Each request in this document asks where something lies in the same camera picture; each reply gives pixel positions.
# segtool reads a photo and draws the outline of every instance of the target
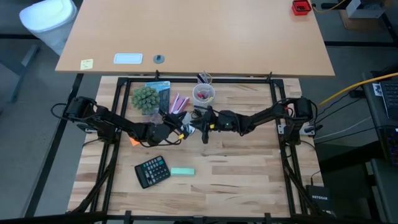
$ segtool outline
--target light wood desk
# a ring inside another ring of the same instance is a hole
[[[313,12],[292,0],[84,0],[58,72],[335,75]],[[115,65],[141,53],[140,65]],[[164,55],[165,62],[153,62]],[[80,70],[82,60],[93,68]]]
[[[102,77],[96,97],[99,105],[111,108],[117,79]],[[284,83],[287,97],[301,96],[297,79],[284,79]],[[130,95],[135,87],[141,85],[143,83],[133,83]],[[177,92],[182,96],[190,96],[194,85],[172,83],[170,98]],[[249,115],[272,104],[269,85],[266,84],[215,83],[214,87],[217,92],[213,105],[215,110],[232,110]],[[192,104],[187,106],[187,111],[190,110]],[[130,103],[126,118],[133,122],[147,121],[147,117],[141,116],[141,112]],[[95,134],[87,135],[86,141],[96,138]],[[311,138],[302,136],[302,140],[313,144]],[[77,207],[94,186],[102,149],[102,142],[94,142],[83,148],[68,209]],[[134,166],[158,155],[165,158],[169,168],[195,168],[195,176],[172,176],[155,186],[142,189]],[[310,176],[319,171],[317,155],[305,143],[297,146],[297,155],[303,184],[309,184]],[[314,182],[322,185],[320,174],[314,176]],[[298,193],[294,185],[293,190],[296,210],[299,212]],[[99,210],[103,192],[104,187],[99,198]],[[289,217],[275,122],[258,126],[243,137],[232,132],[212,132],[208,144],[202,144],[201,132],[195,131],[178,146],[150,149],[132,147],[128,135],[122,133],[108,213],[124,215],[125,210],[131,210],[134,215],[263,217],[267,212],[273,217]]]

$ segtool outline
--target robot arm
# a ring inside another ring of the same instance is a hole
[[[106,107],[97,105],[95,100],[80,96],[72,100],[65,115],[66,119],[70,121],[85,123],[97,130],[98,137],[108,143],[114,143],[117,140],[116,129],[127,132],[136,141],[147,142],[149,146],[159,145],[176,129],[183,134],[184,139],[189,136],[187,131],[180,129],[181,120],[186,112],[180,114],[160,113],[163,116],[164,124],[133,123],[110,112]]]
[[[294,117],[288,113],[289,104],[294,106]],[[300,144],[301,127],[313,118],[311,101],[303,97],[280,100],[270,108],[251,116],[237,114],[229,110],[216,112],[211,106],[205,109],[207,111],[201,118],[191,121],[191,125],[202,132],[202,141],[205,144],[208,142],[209,131],[233,131],[244,136],[261,124],[277,118],[285,118],[287,124],[284,128],[284,141],[297,145]]]

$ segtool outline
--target sticky note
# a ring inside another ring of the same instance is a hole
[[[93,68],[93,59],[82,60],[80,62],[80,70],[92,69]]]
[[[133,147],[139,144],[139,142],[137,142],[136,140],[134,140],[132,138],[130,138],[130,142],[131,142]]]

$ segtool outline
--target small potted plant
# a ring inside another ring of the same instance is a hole
[[[131,98],[133,107],[142,110],[143,114],[153,113],[153,110],[159,106],[159,101],[159,93],[149,86],[135,89]]]

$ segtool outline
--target white trash can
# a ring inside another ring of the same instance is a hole
[[[23,9],[19,18],[26,29],[61,55],[76,15],[72,0],[45,0]]]

